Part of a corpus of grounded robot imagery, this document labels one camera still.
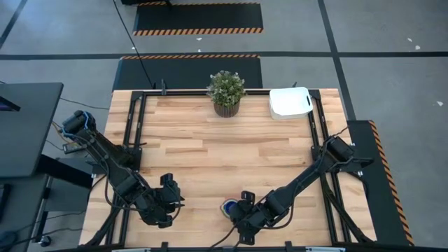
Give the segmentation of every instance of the plant pot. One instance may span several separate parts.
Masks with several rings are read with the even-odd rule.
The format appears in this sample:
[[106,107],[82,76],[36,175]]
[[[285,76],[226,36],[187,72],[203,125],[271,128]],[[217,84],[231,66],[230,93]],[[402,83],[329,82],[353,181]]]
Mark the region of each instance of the plant pot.
[[218,116],[224,117],[224,118],[231,118],[232,116],[234,116],[238,113],[239,101],[235,105],[230,106],[230,107],[213,103],[213,107],[215,108],[215,112],[218,114]]

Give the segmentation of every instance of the wooden tabletop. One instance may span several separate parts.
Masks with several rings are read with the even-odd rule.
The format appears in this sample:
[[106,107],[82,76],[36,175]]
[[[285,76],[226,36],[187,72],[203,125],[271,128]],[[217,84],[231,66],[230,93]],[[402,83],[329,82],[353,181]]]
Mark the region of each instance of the wooden tabletop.
[[[113,93],[105,136],[115,144],[123,142],[131,92]],[[335,134],[347,126],[339,92],[322,89],[321,96],[328,131]],[[126,247],[160,247],[162,242],[169,242],[171,247],[211,246],[232,228],[220,210],[226,199],[239,199],[241,191],[248,190],[259,200],[270,190],[288,184],[312,163],[308,118],[275,121],[268,99],[267,95],[244,97],[233,118],[216,115],[210,98],[205,96],[147,99],[141,136],[141,142],[147,144],[142,146],[141,174],[151,186],[158,187],[160,176],[172,173],[185,207],[165,229],[146,225],[132,211]],[[319,121],[316,109],[314,116]],[[319,123],[318,135],[322,143]],[[341,137],[350,142],[348,130]],[[363,184],[347,174],[338,176],[347,212],[369,238],[375,239]],[[293,221],[288,227],[261,230],[255,236],[255,245],[284,246],[288,240],[294,246],[330,245],[319,183],[312,183],[296,197]],[[100,182],[90,194],[80,244],[93,236],[109,214],[104,186],[104,181]],[[339,217],[336,210],[333,213],[338,238],[343,241]],[[115,242],[120,220],[117,218],[115,224]],[[221,246],[233,246],[237,240],[234,231]]]

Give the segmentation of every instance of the blue object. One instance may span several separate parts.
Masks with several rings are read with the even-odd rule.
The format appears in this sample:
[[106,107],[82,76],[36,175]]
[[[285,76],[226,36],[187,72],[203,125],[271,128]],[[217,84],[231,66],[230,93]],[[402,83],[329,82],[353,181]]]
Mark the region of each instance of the blue object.
[[225,217],[230,218],[230,208],[236,204],[236,199],[227,199],[224,201],[224,203],[221,205],[221,211],[223,212]]

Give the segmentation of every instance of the green leaves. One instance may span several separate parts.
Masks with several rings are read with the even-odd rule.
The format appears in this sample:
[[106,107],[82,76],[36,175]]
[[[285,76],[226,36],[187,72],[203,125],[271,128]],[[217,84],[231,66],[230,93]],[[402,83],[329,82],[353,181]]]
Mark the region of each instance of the green leaves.
[[221,106],[233,106],[243,97],[244,80],[242,80],[238,73],[232,74],[229,71],[219,71],[216,75],[210,75],[211,83],[207,87],[207,93],[211,100]]

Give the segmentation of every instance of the orange and black striped tape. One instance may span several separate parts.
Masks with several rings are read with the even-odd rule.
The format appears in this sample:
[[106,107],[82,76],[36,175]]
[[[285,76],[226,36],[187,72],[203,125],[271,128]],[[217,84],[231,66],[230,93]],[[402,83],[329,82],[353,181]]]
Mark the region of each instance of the orange and black striped tape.
[[[185,5],[223,5],[223,4],[260,4],[256,2],[244,2],[244,3],[172,3],[174,6],[185,6]],[[158,2],[148,2],[148,3],[139,3],[139,6],[149,6],[149,5],[167,5],[164,1]]]
[[162,35],[195,35],[195,34],[259,34],[261,27],[247,28],[201,28],[201,29],[157,29],[134,31],[135,36],[162,36]]
[[389,168],[389,163],[386,159],[386,154],[384,154],[383,146],[381,145],[381,141],[379,140],[379,135],[377,131],[377,126],[373,121],[369,121],[370,126],[372,127],[373,136],[375,137],[375,142],[377,143],[379,156],[381,157],[381,161],[384,166],[384,171],[386,172],[386,177],[389,182],[389,187],[391,188],[392,196],[395,201],[395,205],[397,206],[398,215],[400,216],[401,223],[403,225],[403,230],[406,234],[406,239],[409,242],[410,246],[414,246],[414,239],[412,238],[411,232],[409,230],[409,224],[407,224],[407,220],[405,217],[405,213],[403,211],[403,206],[401,205],[400,200],[398,199],[398,191],[395,183],[393,182],[391,169]]
[[[162,59],[206,59],[206,58],[238,58],[238,57],[260,57],[259,55],[207,55],[207,54],[198,54],[198,55],[145,55],[140,56],[142,60],[162,60]],[[123,56],[122,60],[138,60],[139,56]]]

